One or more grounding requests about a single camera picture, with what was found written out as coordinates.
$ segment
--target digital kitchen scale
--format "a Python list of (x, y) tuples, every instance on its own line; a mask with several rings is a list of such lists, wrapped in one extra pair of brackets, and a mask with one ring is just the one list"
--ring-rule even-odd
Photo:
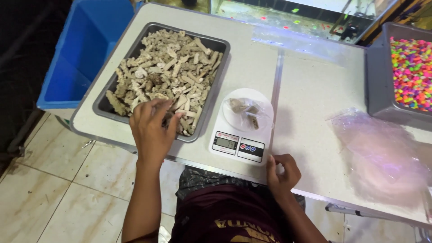
[(241, 126), (240, 115), (235, 114), (229, 104), (222, 102), (210, 139), (212, 153), (239, 160), (244, 163), (263, 166), (268, 156), (268, 148), (273, 125), (273, 106), (260, 92), (253, 89), (238, 89), (229, 93), (230, 98), (250, 98), (264, 108), (266, 117), (257, 118), (259, 128)]

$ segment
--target gray patterned shorts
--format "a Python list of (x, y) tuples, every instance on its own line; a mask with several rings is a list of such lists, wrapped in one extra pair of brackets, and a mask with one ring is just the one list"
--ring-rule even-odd
[[(183, 200), (189, 193), (214, 185), (236, 185), (257, 193), (260, 197), (271, 201), (272, 204), (277, 204), (266, 185), (252, 183), (246, 180), (225, 176), (219, 173), (186, 166), (183, 173), (180, 175), (180, 182), (176, 196), (178, 200)], [(294, 194), (297, 202), (303, 210), (306, 209), (306, 201), (304, 196)]]

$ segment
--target coral in plastic bag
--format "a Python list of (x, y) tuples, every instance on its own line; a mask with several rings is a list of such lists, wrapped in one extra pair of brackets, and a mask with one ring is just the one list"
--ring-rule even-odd
[(417, 157), (417, 141), (403, 127), (357, 109), (333, 117), (331, 124), (352, 153), (351, 181), (360, 195), (409, 200), (408, 195), (427, 188), (429, 170)]
[(249, 98), (227, 99), (225, 105), (237, 115), (240, 116), (240, 127), (246, 130), (258, 130), (260, 128), (259, 120), (269, 118), (265, 113), (263, 106)]

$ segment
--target gray metal tray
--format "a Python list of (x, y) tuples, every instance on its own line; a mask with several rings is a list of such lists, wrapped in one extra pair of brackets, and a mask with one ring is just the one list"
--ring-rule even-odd
[[(127, 54), (124, 58), (131, 58), (131, 57), (137, 58), (140, 55), (140, 49), (143, 49), (145, 47), (141, 43), (141, 40), (143, 39), (143, 37), (147, 36), (148, 33), (153, 33), (153, 32), (156, 32), (158, 30), (161, 30), (161, 29), (166, 29), (167, 31), (172, 30), (175, 32), (179, 32), (182, 30), (182, 29), (178, 29), (175, 27), (163, 25), (160, 23), (150, 22), (150, 23), (146, 24), (146, 26), (144, 26), (143, 30), (138, 35), (137, 39), (135, 40), (133, 45), (130, 47), (129, 51), (127, 52)], [(229, 50), (231, 47), (230, 47), (230, 44), (225, 40), (209, 37), (206, 35), (200, 35), (197, 33), (189, 32), (187, 30), (185, 30), (185, 31), (186, 31), (186, 35), (188, 35), (192, 38), (193, 37), (199, 37), (201, 39), (201, 42), (207, 48), (210, 48), (214, 51), (218, 51), (218, 52), (223, 53), (221, 63), (218, 67), (218, 71), (216, 73), (213, 84), (210, 88), (206, 102), (204, 103), (203, 111), (201, 113), (200, 119), (198, 120), (197, 128), (195, 129), (194, 134), (192, 134), (191, 136), (184, 136), (184, 135), (177, 135), (176, 136), (176, 140), (180, 140), (180, 141), (183, 141), (186, 143), (191, 143), (191, 142), (194, 142), (195, 140), (197, 140), (197, 138), (201, 132), (201, 129), (203, 128), (204, 120), (206, 119), (207, 113), (209, 112), (209, 108), (210, 108), (210, 103), (208, 101), (212, 99), (212, 96), (215, 93), (215, 87), (217, 87), (219, 85), (219, 82), (222, 81), (221, 80), (222, 71), (225, 68), (226, 60), (228, 58)], [(124, 117), (124, 116), (120, 116), (120, 115), (116, 114), (114, 112), (114, 108), (109, 103), (108, 98), (105, 96), (107, 90), (111, 90), (112, 92), (114, 92), (116, 89), (116, 85), (117, 85), (117, 75), (115, 74), (115, 72), (113, 70), (113, 75), (111, 76), (110, 80), (107, 82), (107, 84), (102, 89), (101, 93), (99, 94), (98, 98), (93, 103), (93, 111), (97, 115), (128, 124), (129, 123), (129, 117)]]
[(432, 112), (401, 106), (394, 99), (391, 36), (432, 42), (429, 30), (393, 22), (383, 25), (381, 36), (366, 51), (368, 113), (382, 120), (432, 131)]

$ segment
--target maroon t-shirt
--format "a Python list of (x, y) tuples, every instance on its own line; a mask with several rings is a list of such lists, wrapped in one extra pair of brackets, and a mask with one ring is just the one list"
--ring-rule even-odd
[(235, 185), (190, 193), (179, 205), (170, 242), (292, 243), (282, 238), (274, 209)]

